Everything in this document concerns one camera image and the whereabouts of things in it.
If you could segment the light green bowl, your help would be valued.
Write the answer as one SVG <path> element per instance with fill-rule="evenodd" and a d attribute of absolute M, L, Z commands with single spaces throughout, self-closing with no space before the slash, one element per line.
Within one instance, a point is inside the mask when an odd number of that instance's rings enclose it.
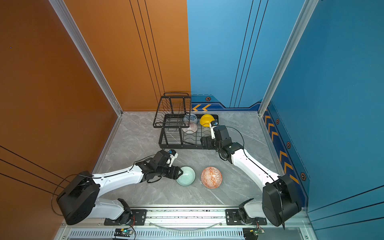
<path fill-rule="evenodd" d="M 190 186 L 196 179 L 196 173 L 191 167 L 181 167 L 183 174 L 177 179 L 177 183 L 183 187 Z"/>

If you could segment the pink striped bowl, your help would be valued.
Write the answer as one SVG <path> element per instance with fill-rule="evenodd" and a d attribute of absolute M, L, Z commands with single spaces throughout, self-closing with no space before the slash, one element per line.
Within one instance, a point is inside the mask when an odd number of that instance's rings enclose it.
<path fill-rule="evenodd" d="M 188 128 L 182 128 L 182 130 L 186 133 L 186 134 L 194 134 L 197 132 L 198 130 L 198 126 L 196 123 L 194 122 L 190 122 L 189 124 L 189 127 Z"/>

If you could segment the yellow bowl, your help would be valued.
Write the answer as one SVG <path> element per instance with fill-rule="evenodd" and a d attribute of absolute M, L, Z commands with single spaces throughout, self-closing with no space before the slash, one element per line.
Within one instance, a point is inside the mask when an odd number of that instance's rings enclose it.
<path fill-rule="evenodd" d="M 205 128 L 209 128 L 212 121 L 214 121 L 215 118 L 210 114 L 205 114 L 200 118 L 200 125 Z"/>

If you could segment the blue white floral bowl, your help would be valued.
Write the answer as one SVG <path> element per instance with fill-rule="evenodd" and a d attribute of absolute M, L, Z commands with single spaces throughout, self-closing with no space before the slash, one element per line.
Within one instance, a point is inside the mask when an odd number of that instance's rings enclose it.
<path fill-rule="evenodd" d="M 194 123 L 194 124 L 198 124 L 198 117 L 194 114 L 185 114 L 184 117 L 183 117 L 183 123 L 185 123 L 186 125 L 190 125 L 191 123 Z"/>

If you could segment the orange patterned bowl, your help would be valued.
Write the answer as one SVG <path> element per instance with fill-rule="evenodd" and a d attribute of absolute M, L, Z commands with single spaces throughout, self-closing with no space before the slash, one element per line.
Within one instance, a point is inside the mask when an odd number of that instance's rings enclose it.
<path fill-rule="evenodd" d="M 216 189 L 223 182 L 223 176 L 219 169 L 215 167 L 207 167 L 201 174 L 203 185 L 208 189 Z"/>

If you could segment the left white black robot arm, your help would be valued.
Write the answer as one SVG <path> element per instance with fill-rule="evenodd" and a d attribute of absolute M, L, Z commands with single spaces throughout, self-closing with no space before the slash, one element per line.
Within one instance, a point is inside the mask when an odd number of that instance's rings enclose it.
<path fill-rule="evenodd" d="M 134 214 L 124 199 L 108 200 L 102 196 L 128 185 L 155 183 L 163 177 L 177 180 L 184 173 L 174 165 L 177 157 L 175 150 L 160 150 L 125 169 L 95 175 L 84 171 L 75 175 L 57 196 L 66 224 L 72 226 L 97 218 L 117 225 L 132 224 Z"/>

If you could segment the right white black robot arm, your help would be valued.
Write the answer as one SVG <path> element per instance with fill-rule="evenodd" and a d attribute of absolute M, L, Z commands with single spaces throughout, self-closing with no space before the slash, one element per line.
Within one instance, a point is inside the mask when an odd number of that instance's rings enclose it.
<path fill-rule="evenodd" d="M 203 148 L 216 150 L 223 161 L 241 169 L 262 190 L 261 202 L 249 199 L 239 205 L 239 216 L 245 225 L 265 218 L 276 227 L 284 227 L 285 221 L 302 210 L 297 183 L 289 175 L 280 176 L 258 162 L 244 145 L 232 141 L 226 126 L 213 121 L 210 131 L 210 137 L 201 138 Z"/>

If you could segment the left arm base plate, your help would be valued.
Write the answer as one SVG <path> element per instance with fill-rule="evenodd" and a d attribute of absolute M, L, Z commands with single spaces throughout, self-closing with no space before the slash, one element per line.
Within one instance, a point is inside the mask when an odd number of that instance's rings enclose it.
<path fill-rule="evenodd" d="M 122 217 L 118 217 L 116 220 L 105 219 L 105 226 L 143 226 L 147 217 L 147 210 L 145 209 L 133 209 L 128 214 L 124 212 Z"/>

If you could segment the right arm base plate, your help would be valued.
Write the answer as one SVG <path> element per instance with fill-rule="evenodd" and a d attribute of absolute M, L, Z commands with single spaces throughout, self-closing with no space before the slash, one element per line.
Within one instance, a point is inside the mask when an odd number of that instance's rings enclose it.
<path fill-rule="evenodd" d="M 266 226 L 267 225 L 267 219 L 256 217 L 251 218 L 247 215 L 247 213 L 244 210 L 240 209 L 226 209 L 226 221 L 228 226 L 235 226 L 235 225 L 260 225 L 260 226 Z"/>

